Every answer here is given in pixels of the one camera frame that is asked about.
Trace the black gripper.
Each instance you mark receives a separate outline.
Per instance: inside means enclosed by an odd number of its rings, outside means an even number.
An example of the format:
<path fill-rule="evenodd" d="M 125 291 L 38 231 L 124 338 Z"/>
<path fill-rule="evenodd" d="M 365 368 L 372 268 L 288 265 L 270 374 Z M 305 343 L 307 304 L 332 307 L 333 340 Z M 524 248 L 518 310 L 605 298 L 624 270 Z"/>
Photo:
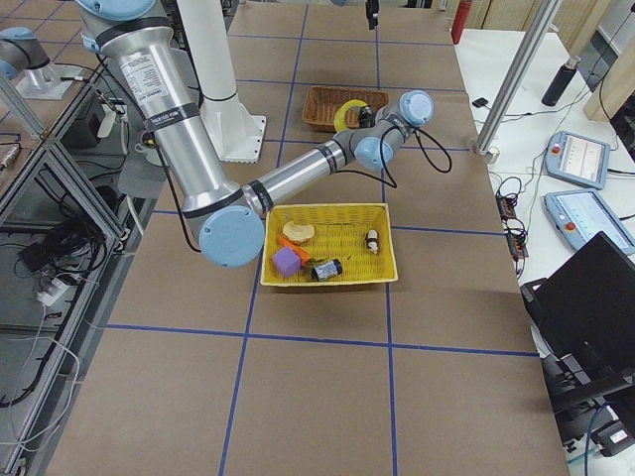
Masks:
<path fill-rule="evenodd" d="M 375 111 L 369 105 L 361 106 L 358 113 L 358 126 L 371 128 L 375 125 Z"/>

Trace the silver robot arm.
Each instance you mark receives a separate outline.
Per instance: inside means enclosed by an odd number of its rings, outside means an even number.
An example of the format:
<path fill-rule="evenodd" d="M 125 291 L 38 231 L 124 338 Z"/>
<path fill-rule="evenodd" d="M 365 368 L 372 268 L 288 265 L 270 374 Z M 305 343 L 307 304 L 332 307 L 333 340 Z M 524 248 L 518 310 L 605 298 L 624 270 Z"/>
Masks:
<path fill-rule="evenodd" d="M 170 49 L 173 30 L 157 1 L 81 1 L 87 48 L 113 60 L 133 93 L 147 131 L 159 142 L 185 196 L 183 214 L 202 255 L 242 267 L 265 242 L 261 221 L 275 204 L 357 161 L 379 171 L 429 122 L 434 102 L 423 90 L 379 109 L 373 126 L 345 129 L 295 160 L 239 185 L 224 173 Z"/>
<path fill-rule="evenodd" d="M 12 80 L 25 70 L 36 70 L 51 62 L 35 33 L 27 27 L 1 31 L 1 73 Z"/>

